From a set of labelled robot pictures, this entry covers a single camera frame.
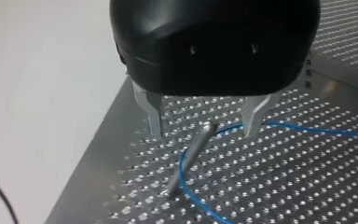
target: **aluminum breadboard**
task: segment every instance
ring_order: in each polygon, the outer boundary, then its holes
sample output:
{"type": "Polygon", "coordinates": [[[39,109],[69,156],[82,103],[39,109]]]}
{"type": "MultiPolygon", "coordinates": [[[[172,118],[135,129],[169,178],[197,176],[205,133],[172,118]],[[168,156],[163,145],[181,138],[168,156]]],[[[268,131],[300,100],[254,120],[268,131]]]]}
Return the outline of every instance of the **aluminum breadboard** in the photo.
{"type": "Polygon", "coordinates": [[[358,68],[358,0],[323,0],[313,48],[329,59],[358,68]]]}
{"type": "MultiPolygon", "coordinates": [[[[243,99],[166,97],[162,140],[139,139],[117,171],[106,223],[215,223],[185,195],[159,193],[199,124],[240,121],[243,99]]],[[[358,115],[291,89],[267,115],[310,127],[358,131],[358,115]]],[[[214,137],[186,176],[190,190],[235,223],[358,223],[358,139],[265,127],[245,144],[242,130],[214,137]]]]}

